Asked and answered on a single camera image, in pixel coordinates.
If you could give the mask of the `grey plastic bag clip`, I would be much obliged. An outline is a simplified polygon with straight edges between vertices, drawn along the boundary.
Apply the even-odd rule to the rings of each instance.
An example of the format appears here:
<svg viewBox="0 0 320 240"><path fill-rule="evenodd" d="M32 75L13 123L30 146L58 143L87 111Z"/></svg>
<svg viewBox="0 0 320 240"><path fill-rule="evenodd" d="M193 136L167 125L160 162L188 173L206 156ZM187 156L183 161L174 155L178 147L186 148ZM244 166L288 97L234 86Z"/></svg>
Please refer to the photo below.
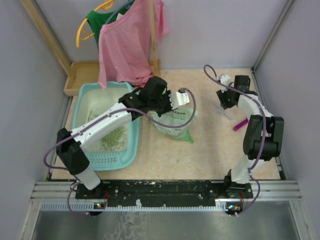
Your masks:
<svg viewBox="0 0 320 240"><path fill-rule="evenodd" d="M227 117L229 120L231 120L231 121L234 119L231 115L229 115L229 114L221 107L220 104L216 103L215 101L213 102L213 104L217 107L217 110L218 110L218 112L219 112L221 115L226 116L226 117Z"/></svg>

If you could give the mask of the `magenta litter scoop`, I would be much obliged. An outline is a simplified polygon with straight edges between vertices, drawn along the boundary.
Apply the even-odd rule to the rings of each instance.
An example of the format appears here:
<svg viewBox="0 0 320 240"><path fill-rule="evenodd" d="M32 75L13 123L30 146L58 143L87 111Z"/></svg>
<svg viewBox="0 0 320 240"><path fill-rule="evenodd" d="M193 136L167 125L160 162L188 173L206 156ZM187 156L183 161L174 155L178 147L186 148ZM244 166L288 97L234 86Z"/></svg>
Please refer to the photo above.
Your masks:
<svg viewBox="0 0 320 240"><path fill-rule="evenodd" d="M233 127L233 130L236 132L238 130L240 130L241 128L243 128L247 123L249 122L249 120L246 118L245 120L241 121L240 123L238 123L236 126Z"/></svg>

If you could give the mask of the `green cat litter bag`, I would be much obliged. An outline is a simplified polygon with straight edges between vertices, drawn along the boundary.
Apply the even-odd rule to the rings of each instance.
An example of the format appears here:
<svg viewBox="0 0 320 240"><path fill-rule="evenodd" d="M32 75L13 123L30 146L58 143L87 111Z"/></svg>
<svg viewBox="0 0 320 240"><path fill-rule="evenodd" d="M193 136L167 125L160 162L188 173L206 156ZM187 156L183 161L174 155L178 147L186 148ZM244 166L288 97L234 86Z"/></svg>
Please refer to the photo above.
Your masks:
<svg viewBox="0 0 320 240"><path fill-rule="evenodd" d="M180 126L185 124L192 116L193 108L192 107L180 107L174 111L167 112L161 117L157 115L156 112L151 111L149 116L155 121L168 126ZM196 120L198 116L198 111L195 111L192 121L180 128L168 128L154 123L152 120L149 122L163 135L178 141L188 142L190 144L194 143L192 135L189 130L189 125Z"/></svg>

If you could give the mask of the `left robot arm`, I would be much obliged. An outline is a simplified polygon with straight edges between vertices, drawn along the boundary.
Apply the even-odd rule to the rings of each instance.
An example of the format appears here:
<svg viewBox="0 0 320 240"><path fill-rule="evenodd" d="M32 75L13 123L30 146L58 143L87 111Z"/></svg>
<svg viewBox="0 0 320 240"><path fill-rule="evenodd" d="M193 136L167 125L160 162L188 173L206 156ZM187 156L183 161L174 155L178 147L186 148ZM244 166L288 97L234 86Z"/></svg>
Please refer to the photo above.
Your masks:
<svg viewBox="0 0 320 240"><path fill-rule="evenodd" d="M116 128L124 126L143 114L156 112L159 116L178 108L176 93L167 89L167 82L151 77L144 87L123 95L110 109L83 126L65 128L57 133L56 153L69 173L76 177L91 197L103 195L100 177L90 166L85 151Z"/></svg>

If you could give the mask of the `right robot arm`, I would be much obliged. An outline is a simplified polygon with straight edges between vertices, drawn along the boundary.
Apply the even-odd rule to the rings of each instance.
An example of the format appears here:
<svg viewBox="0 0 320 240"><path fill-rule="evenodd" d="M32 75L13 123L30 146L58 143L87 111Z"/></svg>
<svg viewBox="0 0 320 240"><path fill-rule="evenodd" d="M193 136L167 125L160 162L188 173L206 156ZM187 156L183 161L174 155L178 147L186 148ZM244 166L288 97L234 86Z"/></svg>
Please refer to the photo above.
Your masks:
<svg viewBox="0 0 320 240"><path fill-rule="evenodd" d="M249 193L252 174L264 163L280 155L284 134L284 119L271 114L250 89L247 75L229 75L217 78L222 84L217 96L226 110L237 106L248 120L243 139L243 156L224 178L223 192L229 198L252 197Z"/></svg>

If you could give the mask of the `green litter pellet pile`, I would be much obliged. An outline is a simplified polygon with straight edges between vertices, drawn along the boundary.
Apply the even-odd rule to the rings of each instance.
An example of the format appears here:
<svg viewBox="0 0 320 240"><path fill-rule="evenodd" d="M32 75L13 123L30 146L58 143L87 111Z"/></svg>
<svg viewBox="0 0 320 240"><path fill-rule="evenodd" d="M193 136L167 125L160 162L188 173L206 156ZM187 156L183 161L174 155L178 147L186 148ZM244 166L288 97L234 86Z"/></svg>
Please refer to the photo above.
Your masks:
<svg viewBox="0 0 320 240"><path fill-rule="evenodd" d="M122 125L95 143L88 151L108 153L125 151L128 146L128 124Z"/></svg>

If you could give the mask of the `teal plastic litter box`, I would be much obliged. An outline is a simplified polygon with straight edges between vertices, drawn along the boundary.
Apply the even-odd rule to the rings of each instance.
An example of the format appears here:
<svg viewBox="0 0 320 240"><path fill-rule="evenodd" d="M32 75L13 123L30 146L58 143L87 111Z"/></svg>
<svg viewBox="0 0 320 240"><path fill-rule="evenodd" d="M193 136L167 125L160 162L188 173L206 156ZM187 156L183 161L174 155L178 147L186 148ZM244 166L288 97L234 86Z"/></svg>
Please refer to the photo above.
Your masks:
<svg viewBox="0 0 320 240"><path fill-rule="evenodd" d="M103 89L99 83L83 84L78 93L71 128L78 128L97 118L110 109L119 98L134 88L126 82L108 82ZM137 155L140 133L140 120L128 123L127 149L116 152L89 152L85 155L95 171L112 171L130 165Z"/></svg>

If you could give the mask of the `pink t-shirt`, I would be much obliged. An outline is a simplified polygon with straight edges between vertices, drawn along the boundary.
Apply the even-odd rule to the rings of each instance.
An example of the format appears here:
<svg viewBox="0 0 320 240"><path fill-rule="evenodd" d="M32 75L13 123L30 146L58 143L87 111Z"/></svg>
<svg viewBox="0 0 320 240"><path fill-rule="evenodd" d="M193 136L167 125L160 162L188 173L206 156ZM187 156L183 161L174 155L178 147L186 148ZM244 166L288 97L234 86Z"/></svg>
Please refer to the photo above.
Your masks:
<svg viewBox="0 0 320 240"><path fill-rule="evenodd" d="M153 75L148 62L150 41L149 3L135 0L124 15L100 30L99 85L106 89L108 82L127 82L143 87Z"/></svg>

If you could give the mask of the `wooden clothes rack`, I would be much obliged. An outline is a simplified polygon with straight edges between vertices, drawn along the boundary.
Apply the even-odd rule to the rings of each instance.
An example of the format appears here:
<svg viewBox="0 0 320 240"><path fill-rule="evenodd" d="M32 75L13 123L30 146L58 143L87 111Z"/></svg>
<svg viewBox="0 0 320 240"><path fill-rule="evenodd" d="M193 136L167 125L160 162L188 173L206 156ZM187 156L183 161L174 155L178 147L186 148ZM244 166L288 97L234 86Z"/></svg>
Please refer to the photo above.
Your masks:
<svg viewBox="0 0 320 240"><path fill-rule="evenodd" d="M31 20L45 39L49 48L52 50L54 56L60 63L61 67L67 75L67 79L64 85L64 93L69 96L77 96L79 90L83 84L95 83L98 81L99 76L99 63L97 61L82 61L71 62L67 56L62 45L58 41L52 28L46 21L40 8L36 4L35 0L20 0L24 9L30 16ZM153 58L148 60L148 63L152 69L152 73L155 76L161 76L161 60L157 58L157 46L156 46L156 29L155 29L155 15L153 0L148 0L149 12L150 12L150 29L151 29L151 48ZM80 34L83 30L83 26L86 23L86 19L81 23L76 34L76 46L79 47Z"/></svg>

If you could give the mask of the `green shirt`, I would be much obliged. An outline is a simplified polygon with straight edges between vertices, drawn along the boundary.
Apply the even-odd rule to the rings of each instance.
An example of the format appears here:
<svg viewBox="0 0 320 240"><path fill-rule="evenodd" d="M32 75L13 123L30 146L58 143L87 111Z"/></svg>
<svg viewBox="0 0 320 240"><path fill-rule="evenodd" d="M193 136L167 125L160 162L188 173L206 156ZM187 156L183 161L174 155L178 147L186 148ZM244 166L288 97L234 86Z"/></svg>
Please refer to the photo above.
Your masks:
<svg viewBox="0 0 320 240"><path fill-rule="evenodd" d="M98 13L92 10L86 16L87 22L92 32L94 33L94 38L95 38L97 47L99 46L99 35L100 35L101 28L105 24L109 16L112 14L112 12Z"/></svg>

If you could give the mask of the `blue grey clothes hanger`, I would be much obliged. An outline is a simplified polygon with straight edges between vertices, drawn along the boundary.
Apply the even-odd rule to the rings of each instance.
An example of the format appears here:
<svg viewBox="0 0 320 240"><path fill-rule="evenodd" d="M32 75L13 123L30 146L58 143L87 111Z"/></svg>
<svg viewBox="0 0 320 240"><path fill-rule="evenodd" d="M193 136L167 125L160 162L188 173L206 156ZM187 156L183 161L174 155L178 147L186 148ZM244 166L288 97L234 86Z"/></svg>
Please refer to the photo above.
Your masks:
<svg viewBox="0 0 320 240"><path fill-rule="evenodd" d="M135 0L128 0L126 3L122 4L117 10L113 11L108 19L105 21L105 25L117 21L118 14L124 15L134 4Z"/></svg>

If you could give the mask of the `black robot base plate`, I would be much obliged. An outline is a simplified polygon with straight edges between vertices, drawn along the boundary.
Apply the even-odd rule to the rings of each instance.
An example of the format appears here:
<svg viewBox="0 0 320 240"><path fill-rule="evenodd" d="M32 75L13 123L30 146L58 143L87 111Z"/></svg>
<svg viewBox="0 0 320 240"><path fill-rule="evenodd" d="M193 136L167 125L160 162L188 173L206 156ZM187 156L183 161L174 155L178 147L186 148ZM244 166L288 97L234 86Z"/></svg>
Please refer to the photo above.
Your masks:
<svg viewBox="0 0 320 240"><path fill-rule="evenodd" d="M76 189L77 200L102 200L109 207L214 207L217 199L251 199L249 183L227 180L104 180L95 189L84 184Z"/></svg>

